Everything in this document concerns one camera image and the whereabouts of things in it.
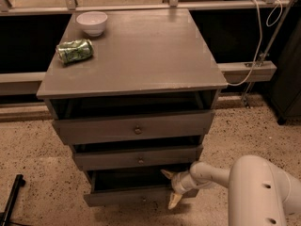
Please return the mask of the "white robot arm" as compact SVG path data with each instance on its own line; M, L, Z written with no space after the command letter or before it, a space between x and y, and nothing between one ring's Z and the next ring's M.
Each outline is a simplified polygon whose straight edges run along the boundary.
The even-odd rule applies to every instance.
M226 188L229 226L287 226L287 216L301 213L300 180L256 155L240 157L230 169L196 161L186 171L162 173L171 181L170 209L191 190Z

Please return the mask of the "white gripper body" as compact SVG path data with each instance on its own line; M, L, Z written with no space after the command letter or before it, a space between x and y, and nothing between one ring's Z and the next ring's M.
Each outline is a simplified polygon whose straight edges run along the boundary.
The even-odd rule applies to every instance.
M173 190L181 195L197 187L196 181L188 170L176 172L171 178L171 185Z

